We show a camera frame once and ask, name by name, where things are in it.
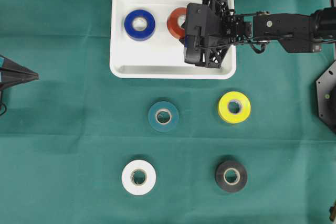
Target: robotic arm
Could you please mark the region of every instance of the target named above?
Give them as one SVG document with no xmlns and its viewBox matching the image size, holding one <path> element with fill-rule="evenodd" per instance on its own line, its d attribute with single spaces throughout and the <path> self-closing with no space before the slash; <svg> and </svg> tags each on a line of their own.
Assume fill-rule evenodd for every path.
<svg viewBox="0 0 336 224">
<path fill-rule="evenodd" d="M 253 25 L 244 21 L 246 16 L 253 16 Z M 321 44 L 336 42 L 336 7 L 317 10 L 310 16 L 236 14 L 227 0 L 202 0 L 202 4 L 188 4 L 183 27 L 185 37 L 180 41 L 184 44 L 184 61 L 220 68 L 231 45 L 249 44 L 260 54 L 270 40 L 277 40 L 289 53 L 320 52 Z"/>
</svg>

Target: yellow tape roll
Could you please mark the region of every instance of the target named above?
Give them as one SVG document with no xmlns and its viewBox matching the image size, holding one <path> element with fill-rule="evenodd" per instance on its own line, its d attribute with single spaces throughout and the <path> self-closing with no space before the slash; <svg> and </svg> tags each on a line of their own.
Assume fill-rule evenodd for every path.
<svg viewBox="0 0 336 224">
<path fill-rule="evenodd" d="M 235 102 L 239 106 L 237 113 L 229 110 L 229 103 Z M 251 103 L 247 96 L 237 91 L 231 91 L 222 96 L 218 103 L 218 114 L 227 123 L 241 123 L 245 121 L 251 113 Z"/>
</svg>

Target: red tape roll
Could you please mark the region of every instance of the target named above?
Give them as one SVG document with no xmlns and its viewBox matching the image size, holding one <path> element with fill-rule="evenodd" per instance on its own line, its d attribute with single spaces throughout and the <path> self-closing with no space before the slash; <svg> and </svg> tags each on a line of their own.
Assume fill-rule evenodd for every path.
<svg viewBox="0 0 336 224">
<path fill-rule="evenodd" d="M 167 19 L 167 28 L 168 31 L 175 37 L 176 39 L 184 38 L 184 29 L 178 25 L 178 18 L 181 16 L 185 16 L 187 13 L 187 8 L 180 7 L 175 9 Z"/>
</svg>

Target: teal tape roll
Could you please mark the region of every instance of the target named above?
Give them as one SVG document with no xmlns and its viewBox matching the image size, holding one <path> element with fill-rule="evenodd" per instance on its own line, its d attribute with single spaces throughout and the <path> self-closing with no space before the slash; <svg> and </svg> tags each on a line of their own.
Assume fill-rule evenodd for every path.
<svg viewBox="0 0 336 224">
<path fill-rule="evenodd" d="M 177 108 L 170 102 L 157 102 L 148 112 L 149 124 L 159 132 L 168 132 L 174 129 L 180 116 Z"/>
</svg>

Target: white tape roll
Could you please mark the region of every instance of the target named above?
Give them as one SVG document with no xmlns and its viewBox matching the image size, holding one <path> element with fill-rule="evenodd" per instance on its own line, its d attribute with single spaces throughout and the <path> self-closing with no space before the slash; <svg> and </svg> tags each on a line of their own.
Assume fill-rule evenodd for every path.
<svg viewBox="0 0 336 224">
<path fill-rule="evenodd" d="M 144 173 L 144 182 L 137 184 L 134 181 L 134 173 L 141 171 Z M 156 182 L 156 172 L 154 167 L 144 160 L 133 160 L 121 174 L 121 182 L 126 191 L 133 195 L 144 195 L 153 189 Z"/>
</svg>

